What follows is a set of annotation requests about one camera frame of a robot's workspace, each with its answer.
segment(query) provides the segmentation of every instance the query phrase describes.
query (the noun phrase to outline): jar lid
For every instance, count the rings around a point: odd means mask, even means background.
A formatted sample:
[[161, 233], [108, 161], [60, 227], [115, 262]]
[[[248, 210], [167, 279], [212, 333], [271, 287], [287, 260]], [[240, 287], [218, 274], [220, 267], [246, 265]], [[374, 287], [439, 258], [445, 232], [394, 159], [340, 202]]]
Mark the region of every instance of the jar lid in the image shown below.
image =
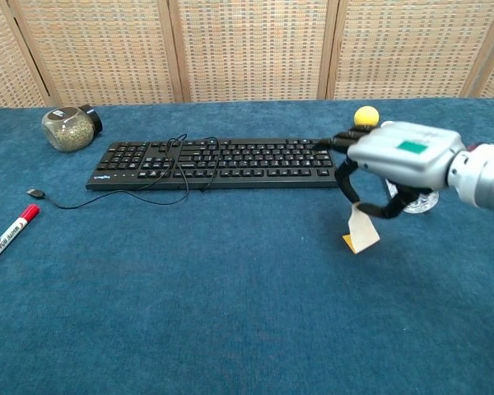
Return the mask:
[[90, 117], [93, 122], [93, 134], [96, 136], [102, 130], [102, 122], [100, 121], [97, 112], [89, 105], [80, 105], [79, 109], [84, 111], [88, 117]]

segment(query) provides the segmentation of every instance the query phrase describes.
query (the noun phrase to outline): black keyboard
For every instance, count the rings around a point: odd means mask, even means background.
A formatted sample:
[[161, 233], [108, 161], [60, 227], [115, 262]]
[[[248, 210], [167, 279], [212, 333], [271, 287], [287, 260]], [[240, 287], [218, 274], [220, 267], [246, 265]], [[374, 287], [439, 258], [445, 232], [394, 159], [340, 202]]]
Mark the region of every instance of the black keyboard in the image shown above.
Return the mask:
[[91, 190], [336, 188], [318, 139], [235, 138], [114, 142], [86, 184]]

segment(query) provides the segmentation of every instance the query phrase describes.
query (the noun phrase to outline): wooden frame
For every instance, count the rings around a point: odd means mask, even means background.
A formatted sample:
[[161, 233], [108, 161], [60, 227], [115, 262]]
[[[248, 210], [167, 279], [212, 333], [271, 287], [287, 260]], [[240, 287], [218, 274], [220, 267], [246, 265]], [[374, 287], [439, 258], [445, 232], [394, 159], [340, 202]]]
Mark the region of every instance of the wooden frame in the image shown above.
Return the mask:
[[335, 17], [335, 30], [333, 33], [333, 45], [331, 48], [331, 61], [329, 62], [329, 77], [326, 86], [326, 99], [329, 100], [335, 96], [338, 60], [344, 35], [344, 23], [346, 21], [348, 1], [349, 0], [338, 0], [337, 15]]
[[319, 89], [317, 99], [328, 99], [328, 80], [330, 68], [333, 61], [333, 39], [335, 29], [338, 25], [338, 10], [340, 9], [340, 0], [329, 0], [328, 11], [326, 13], [326, 23], [324, 32], [324, 45], [322, 48], [322, 60], [320, 61], [319, 71]]
[[172, 80], [172, 91], [176, 102], [187, 101], [181, 83], [179, 70], [179, 48], [176, 47], [175, 34], [172, 26], [172, 15], [170, 14], [169, 2], [157, 0], [159, 18], [161, 20], [161, 29], [163, 32], [163, 41], [165, 42], [165, 51], [168, 62], [170, 79]]
[[177, 0], [168, 0], [168, 8], [170, 15], [170, 23], [172, 26], [172, 35], [174, 39], [179, 83], [181, 85], [181, 91], [184, 101], [190, 102], [191, 99], [190, 99], [189, 68], [187, 67], [187, 59], [184, 53], [185, 47], [183, 40], [183, 31], [181, 28], [181, 15], [179, 13], [179, 4]]
[[494, 68], [494, 20], [459, 96], [479, 97]]
[[37, 45], [35, 40], [30, 34], [30, 29], [27, 26], [26, 19], [24, 18], [24, 15], [21, 11], [21, 8], [18, 4], [17, 0], [8, 0], [9, 2], [9, 7], [11, 8], [11, 11], [13, 12], [13, 15], [16, 19], [16, 22], [18, 23], [23, 39], [22, 41], [26, 42], [27, 47], [30, 49], [30, 53], [33, 56], [33, 59], [35, 61], [35, 65], [38, 68], [38, 73], [40, 73], [40, 77], [42, 78], [42, 82], [45, 85], [44, 91], [49, 93], [49, 102], [53, 106], [59, 106], [62, 104], [60, 97], [58, 95], [57, 89], [55, 88], [55, 85], [53, 83], [53, 80], [51, 76], [49, 75], [48, 69], [45, 67], [44, 60], [40, 57], [39, 51], [37, 51]]

